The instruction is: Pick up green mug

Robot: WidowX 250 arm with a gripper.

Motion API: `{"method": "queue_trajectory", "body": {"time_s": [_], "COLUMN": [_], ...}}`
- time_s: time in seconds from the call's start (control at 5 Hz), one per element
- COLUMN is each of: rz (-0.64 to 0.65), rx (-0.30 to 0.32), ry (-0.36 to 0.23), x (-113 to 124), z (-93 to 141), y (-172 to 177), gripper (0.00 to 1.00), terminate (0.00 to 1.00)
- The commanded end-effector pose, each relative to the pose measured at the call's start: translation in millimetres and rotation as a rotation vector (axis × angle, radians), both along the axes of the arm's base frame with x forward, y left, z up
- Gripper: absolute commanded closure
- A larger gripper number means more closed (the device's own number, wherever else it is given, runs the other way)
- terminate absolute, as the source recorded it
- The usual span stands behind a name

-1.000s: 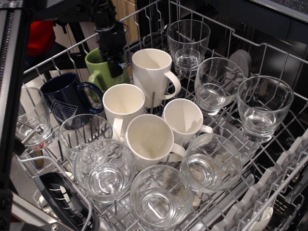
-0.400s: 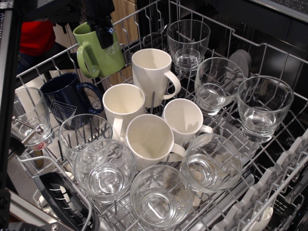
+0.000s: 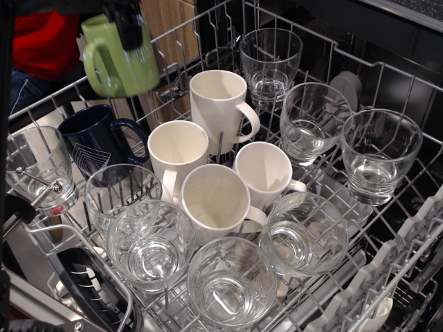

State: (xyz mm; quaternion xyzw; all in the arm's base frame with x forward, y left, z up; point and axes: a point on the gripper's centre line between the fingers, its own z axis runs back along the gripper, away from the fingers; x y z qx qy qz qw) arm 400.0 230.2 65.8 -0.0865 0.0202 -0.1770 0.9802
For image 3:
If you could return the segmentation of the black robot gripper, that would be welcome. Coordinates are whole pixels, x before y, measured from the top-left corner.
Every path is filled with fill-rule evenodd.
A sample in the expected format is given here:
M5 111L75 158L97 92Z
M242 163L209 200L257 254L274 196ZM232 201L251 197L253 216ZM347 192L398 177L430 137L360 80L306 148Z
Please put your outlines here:
M143 43L141 14L138 0L104 0L103 7L109 22L117 27L121 44L125 51L135 50Z

